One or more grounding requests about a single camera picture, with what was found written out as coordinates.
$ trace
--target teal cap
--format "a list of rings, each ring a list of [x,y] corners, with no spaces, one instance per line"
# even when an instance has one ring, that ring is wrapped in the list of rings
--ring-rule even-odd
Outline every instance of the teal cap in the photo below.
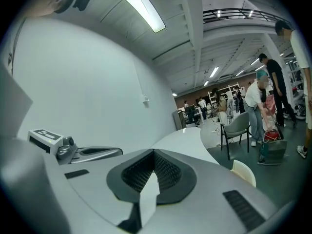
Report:
[[[267,75],[268,75],[267,72],[265,72],[264,70],[259,70],[259,71],[257,71],[257,73],[256,73],[256,78],[257,78],[257,79],[261,79],[261,77],[267,76]]]

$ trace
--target black pants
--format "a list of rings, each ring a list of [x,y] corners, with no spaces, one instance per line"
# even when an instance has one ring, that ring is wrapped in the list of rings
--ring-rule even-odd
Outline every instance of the black pants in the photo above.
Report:
[[[286,95],[286,89],[281,90],[282,96],[279,96],[277,91],[274,89],[274,99],[275,99],[275,104],[277,108],[277,115],[276,115],[276,121],[279,125],[284,126],[284,116],[283,116],[283,108],[282,108],[282,103],[289,113],[290,117],[292,118],[292,121],[296,120],[296,116],[293,112],[292,106],[288,103],[287,100],[287,95]]]
[[[245,108],[244,108],[244,102],[242,101],[241,103],[238,104],[239,106],[239,112],[242,114],[245,112]]]
[[[206,119],[207,118],[206,108],[201,108],[201,112],[203,113],[203,118]]]

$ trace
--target fluorescent light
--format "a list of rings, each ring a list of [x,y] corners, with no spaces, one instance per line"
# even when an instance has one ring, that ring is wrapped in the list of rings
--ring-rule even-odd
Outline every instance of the fluorescent light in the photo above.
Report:
[[[255,60],[252,64],[250,64],[250,66],[254,65],[257,61],[259,61],[259,58],[257,58],[257,60]]]
[[[242,71],[240,71],[236,76],[239,76],[241,73],[243,73],[244,72],[244,70],[242,70]]]
[[[165,28],[164,22],[149,0],[126,1],[139,12],[155,33]]]
[[[263,67],[264,67],[264,65],[262,65],[260,68],[263,68]],[[260,68],[257,68],[256,71],[259,70]]]
[[[211,73],[211,75],[209,76],[209,78],[213,77],[216,73],[216,71],[218,70],[219,67],[214,68],[213,72]]]

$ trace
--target gray chair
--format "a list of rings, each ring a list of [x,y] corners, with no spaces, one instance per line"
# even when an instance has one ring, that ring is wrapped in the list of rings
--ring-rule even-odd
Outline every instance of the gray chair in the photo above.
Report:
[[[221,124],[221,150],[223,147],[223,136],[225,136],[229,160],[230,160],[230,151],[229,151],[228,139],[240,136],[240,138],[239,138],[239,144],[240,144],[240,142],[242,140],[242,134],[244,134],[244,133],[247,134],[247,150],[249,153],[248,128],[249,128],[249,114],[248,114],[248,112],[244,112],[244,113],[240,114],[239,116],[237,116],[232,121],[232,123],[229,125]]]

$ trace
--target red bag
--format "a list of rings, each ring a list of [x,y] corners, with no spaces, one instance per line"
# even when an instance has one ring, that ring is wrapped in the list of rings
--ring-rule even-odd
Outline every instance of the red bag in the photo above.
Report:
[[[272,131],[264,133],[264,138],[263,138],[264,142],[268,142],[270,140],[274,141],[274,140],[278,140],[278,139],[280,139],[280,138],[279,138],[279,134],[278,134],[277,130],[272,130]]]

